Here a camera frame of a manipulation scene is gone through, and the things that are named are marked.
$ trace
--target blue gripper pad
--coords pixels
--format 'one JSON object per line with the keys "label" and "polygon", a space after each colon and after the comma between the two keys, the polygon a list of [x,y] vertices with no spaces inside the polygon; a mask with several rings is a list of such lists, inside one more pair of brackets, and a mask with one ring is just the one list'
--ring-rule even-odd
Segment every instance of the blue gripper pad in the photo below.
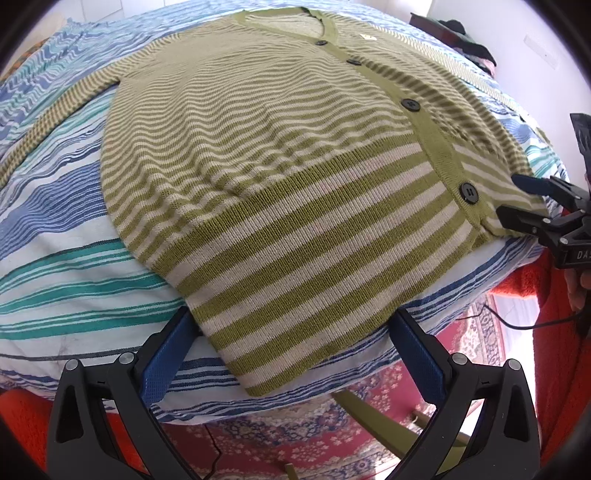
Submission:
{"label": "blue gripper pad", "polygon": [[542,195],[546,197],[552,195],[552,187],[546,179],[537,179],[515,173],[511,176],[511,180],[517,188],[531,195]]}
{"label": "blue gripper pad", "polygon": [[423,400],[437,407],[443,405],[446,398],[443,372],[398,311],[390,317],[388,330]]}
{"label": "blue gripper pad", "polygon": [[195,320],[187,310],[144,369],[139,396],[147,407],[164,398],[195,339]]}

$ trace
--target chair leg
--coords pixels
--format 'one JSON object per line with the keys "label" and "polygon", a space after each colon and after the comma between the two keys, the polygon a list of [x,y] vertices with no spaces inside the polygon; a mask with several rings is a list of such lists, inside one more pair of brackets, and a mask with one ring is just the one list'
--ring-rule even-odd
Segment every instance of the chair leg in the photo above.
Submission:
{"label": "chair leg", "polygon": [[293,463],[285,464],[285,472],[287,473],[288,480],[300,480],[300,477],[297,476]]}
{"label": "chair leg", "polygon": [[[431,420],[431,417],[425,415],[423,412],[415,410],[413,412],[415,419],[413,423],[417,427],[421,427],[423,430],[427,428],[427,423]],[[466,435],[465,433],[459,432],[456,437],[456,441],[453,442],[454,447],[466,447],[468,442],[470,441],[470,436]]]}
{"label": "chair leg", "polygon": [[[379,443],[398,458],[403,458],[418,438],[418,434],[388,418],[349,390],[335,392],[332,397]],[[456,466],[464,450],[465,447],[452,447],[438,473]]]}

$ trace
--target metal screw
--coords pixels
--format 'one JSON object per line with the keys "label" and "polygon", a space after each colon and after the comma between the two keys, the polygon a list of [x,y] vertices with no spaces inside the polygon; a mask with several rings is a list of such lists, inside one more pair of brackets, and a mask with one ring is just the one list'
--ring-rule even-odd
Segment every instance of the metal screw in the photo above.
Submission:
{"label": "metal screw", "polygon": [[130,364],[131,362],[134,361],[135,358],[135,354],[133,352],[125,352],[122,353],[121,355],[119,355],[119,363],[120,364]]}
{"label": "metal screw", "polygon": [[468,357],[463,353],[454,353],[452,355],[452,360],[455,364],[458,365],[466,365],[468,363]]}
{"label": "metal screw", "polygon": [[509,364],[509,368],[511,368],[512,370],[521,369],[521,364],[514,358],[509,358],[509,361],[507,363]]}
{"label": "metal screw", "polygon": [[66,362],[66,370],[75,370],[78,367],[78,360],[75,358],[70,358]]}

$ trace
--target bed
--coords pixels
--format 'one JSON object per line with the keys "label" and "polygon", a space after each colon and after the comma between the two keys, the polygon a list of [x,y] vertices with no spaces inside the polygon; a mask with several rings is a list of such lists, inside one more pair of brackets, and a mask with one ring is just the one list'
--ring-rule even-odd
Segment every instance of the bed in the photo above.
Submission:
{"label": "bed", "polygon": [[[567,180],[560,159],[531,117],[469,60],[426,33],[375,9],[334,0],[190,1],[113,22],[69,21],[0,85],[0,158],[69,86],[150,41],[222,15],[301,5],[363,20],[444,53],[481,79],[469,87],[518,140],[538,177]],[[77,111],[18,167],[0,190],[0,387],[52,398],[70,358],[85,365],[136,351],[183,304],[118,238],[99,184],[102,133],[113,87]],[[552,215],[559,207],[547,201]],[[499,239],[464,257],[406,308],[438,333],[467,305],[541,247]],[[72,282],[69,271],[77,271]],[[398,358],[384,327],[289,384],[249,397],[205,337],[199,337],[163,401],[160,421],[197,424],[286,406],[364,378]]]}

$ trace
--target patterned carpet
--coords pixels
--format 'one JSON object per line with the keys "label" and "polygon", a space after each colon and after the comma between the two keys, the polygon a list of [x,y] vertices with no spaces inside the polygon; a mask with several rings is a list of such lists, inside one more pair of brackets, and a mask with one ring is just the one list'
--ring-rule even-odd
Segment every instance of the patterned carpet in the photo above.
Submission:
{"label": "patterned carpet", "polygon": [[[491,304],[492,299],[483,297],[465,316],[478,314],[484,301]],[[463,352],[474,362],[499,365],[505,360],[500,332],[496,319],[485,311],[477,318],[452,323],[438,338],[449,351]],[[402,362],[349,389],[406,425],[414,409],[433,409],[422,401]],[[207,426],[222,452],[212,480],[287,479],[286,463],[293,463],[300,479],[361,480],[398,463],[329,395]],[[207,475],[217,451],[206,428],[165,425],[164,429],[191,467]]]}

